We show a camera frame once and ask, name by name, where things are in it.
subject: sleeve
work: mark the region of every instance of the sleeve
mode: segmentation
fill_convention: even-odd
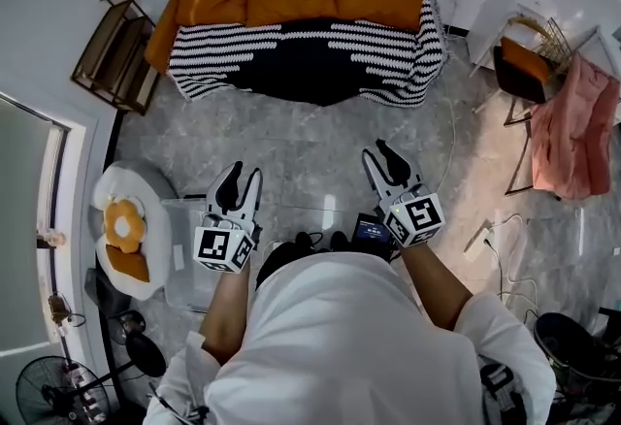
[[[470,339],[476,353],[509,367],[526,391],[529,424],[544,424],[550,412],[556,378],[535,340],[491,293],[473,296],[457,319],[455,332]]]
[[[205,390],[215,380],[219,363],[202,349],[205,338],[195,332],[187,336],[185,348],[178,352],[157,387],[157,394],[179,414],[205,404]],[[148,404],[144,425],[179,425],[157,398]]]

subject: pink cloth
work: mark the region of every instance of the pink cloth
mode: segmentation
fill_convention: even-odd
[[[534,188],[563,199],[608,192],[618,100],[619,80],[576,54],[561,91],[532,108]]]

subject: small screen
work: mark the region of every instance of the small screen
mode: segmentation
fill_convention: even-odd
[[[370,221],[359,221],[356,228],[357,239],[371,239],[381,243],[390,241],[390,232],[381,223],[371,223]]]

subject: marble floor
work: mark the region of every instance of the marble floor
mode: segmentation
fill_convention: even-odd
[[[416,110],[362,98],[320,108],[238,91],[186,104],[163,79],[147,115],[124,119],[115,158],[150,161],[179,195],[204,192],[236,160],[244,161],[244,176],[260,167],[264,185],[256,218],[264,232],[252,258],[256,275],[262,248],[271,240],[290,240],[301,230],[323,231],[326,241],[335,230],[351,234],[357,214],[376,205],[361,151],[376,138],[385,139],[418,158],[432,190],[441,183],[447,224],[430,245],[473,292],[499,292],[499,264],[490,249],[471,259],[464,249],[484,224],[519,213],[521,220],[494,229],[503,290],[524,296],[505,296],[509,307],[523,318],[537,301],[541,312],[563,312],[590,330],[601,326],[598,306],[614,308],[621,299],[621,256],[613,255],[621,246],[621,133],[613,132],[608,195],[579,203],[539,191],[505,197],[526,140],[524,125],[503,127],[510,107],[505,95],[473,114],[496,89],[495,76],[479,71],[469,78],[465,41],[451,38],[450,46],[453,57]],[[405,271],[399,260],[394,267]],[[510,284],[507,276],[533,281]],[[162,291],[135,308],[167,359],[202,318],[169,307]],[[533,321],[530,316],[527,324]],[[119,346],[115,355],[117,363],[127,359]],[[124,387],[130,398],[146,402],[146,377]]]

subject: black fan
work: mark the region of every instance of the black fan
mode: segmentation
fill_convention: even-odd
[[[155,343],[130,333],[125,344],[131,361],[97,378],[87,367],[59,356],[28,364],[16,383],[17,406],[27,425],[100,423],[110,403],[102,382],[136,366],[148,376],[162,376],[166,361]]]

